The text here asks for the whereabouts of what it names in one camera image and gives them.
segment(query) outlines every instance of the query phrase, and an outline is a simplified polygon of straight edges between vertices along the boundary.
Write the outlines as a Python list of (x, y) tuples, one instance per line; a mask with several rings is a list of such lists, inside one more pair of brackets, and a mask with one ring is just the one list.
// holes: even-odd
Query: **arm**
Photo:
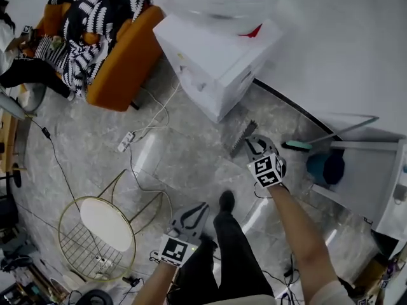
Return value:
[(304, 298), (308, 304), (323, 286), (338, 279), (328, 248), (312, 219), (284, 187), (271, 186), (268, 190), (279, 211), (287, 242), (297, 260)]
[(29, 38), (29, 35), (26, 34), (26, 35), (21, 35), (20, 37), (13, 39), (7, 46), (5, 52), (18, 48), (22, 43), (28, 41), (28, 38)]
[(140, 289), (133, 305), (162, 305), (177, 268), (160, 262), (146, 284)]
[(375, 305), (383, 305), (384, 304), (384, 297), (386, 294), (385, 289), (380, 289), (379, 293), (377, 294)]

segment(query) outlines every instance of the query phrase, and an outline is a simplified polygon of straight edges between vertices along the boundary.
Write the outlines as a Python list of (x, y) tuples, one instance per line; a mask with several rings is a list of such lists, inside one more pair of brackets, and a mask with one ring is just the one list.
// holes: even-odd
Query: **sitting person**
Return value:
[(14, 37), (15, 24), (6, 13), (7, 5), (8, 1), (0, 0), (0, 85), (11, 88), (22, 83), (42, 83), (73, 100), (74, 92), (58, 78), (52, 66), (38, 58), (17, 58), (19, 46), (28, 42), (29, 35)]

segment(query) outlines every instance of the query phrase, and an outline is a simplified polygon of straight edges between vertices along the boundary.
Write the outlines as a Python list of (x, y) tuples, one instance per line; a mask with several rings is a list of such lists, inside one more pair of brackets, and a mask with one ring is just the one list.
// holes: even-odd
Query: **black shoe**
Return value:
[(221, 212), (226, 211), (231, 213), (233, 211), (233, 208), (235, 208), (235, 196), (232, 191), (227, 190), (222, 193), (219, 198), (219, 206), (221, 207)]

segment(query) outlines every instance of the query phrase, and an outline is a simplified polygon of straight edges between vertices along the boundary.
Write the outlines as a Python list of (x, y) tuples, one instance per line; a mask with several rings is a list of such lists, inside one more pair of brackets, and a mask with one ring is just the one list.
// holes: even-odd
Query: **white box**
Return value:
[(175, 15), (153, 31), (184, 91), (214, 122), (243, 97), (282, 36), (271, 20), (250, 38), (213, 33)]

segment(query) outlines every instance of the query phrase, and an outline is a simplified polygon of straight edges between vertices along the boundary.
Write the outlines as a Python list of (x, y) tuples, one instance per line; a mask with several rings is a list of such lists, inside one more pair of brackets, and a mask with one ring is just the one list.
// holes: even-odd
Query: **person's leg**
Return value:
[(168, 294), (171, 305), (208, 304), (216, 302), (217, 284), (213, 275), (213, 253), (216, 244), (205, 238), (198, 250), (179, 270)]
[(231, 214), (235, 204), (233, 193), (223, 193), (219, 204), (221, 211), (214, 220), (222, 260), (219, 298), (225, 300), (252, 295), (274, 297), (242, 228)]
[(52, 67), (38, 58), (14, 60), (11, 67), (0, 76), (0, 84), (6, 88), (22, 83), (42, 83), (65, 98), (71, 93)]

